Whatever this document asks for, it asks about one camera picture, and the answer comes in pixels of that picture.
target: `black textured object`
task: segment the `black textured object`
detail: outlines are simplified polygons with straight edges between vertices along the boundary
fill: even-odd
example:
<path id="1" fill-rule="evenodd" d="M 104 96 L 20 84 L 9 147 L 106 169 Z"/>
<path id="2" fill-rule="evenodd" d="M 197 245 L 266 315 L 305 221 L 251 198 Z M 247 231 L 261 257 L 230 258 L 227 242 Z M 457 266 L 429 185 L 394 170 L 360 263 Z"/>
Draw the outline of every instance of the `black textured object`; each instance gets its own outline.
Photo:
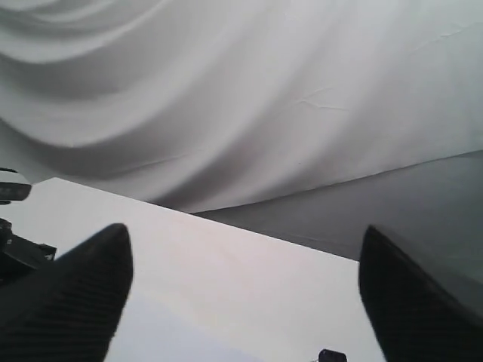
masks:
<path id="1" fill-rule="evenodd" d="M 359 288 L 388 362 L 483 361 L 483 284 L 477 280 L 370 227 Z"/>
<path id="2" fill-rule="evenodd" d="M 344 353 L 325 349 L 318 355 L 318 362 L 347 362 L 347 357 Z"/>
<path id="3" fill-rule="evenodd" d="M 131 288 L 128 230 L 111 225 L 0 289 L 1 362 L 101 362 Z"/>

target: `wrinkled fabric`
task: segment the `wrinkled fabric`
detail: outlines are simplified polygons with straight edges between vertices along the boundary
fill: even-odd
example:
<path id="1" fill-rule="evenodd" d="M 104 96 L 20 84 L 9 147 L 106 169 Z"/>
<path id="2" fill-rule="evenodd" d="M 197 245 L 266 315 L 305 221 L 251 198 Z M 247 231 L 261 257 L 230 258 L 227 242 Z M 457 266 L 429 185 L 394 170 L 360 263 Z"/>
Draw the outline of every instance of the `wrinkled fabric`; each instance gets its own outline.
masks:
<path id="1" fill-rule="evenodd" d="M 189 212 L 483 149 L 481 0 L 0 0 L 0 163 Z"/>

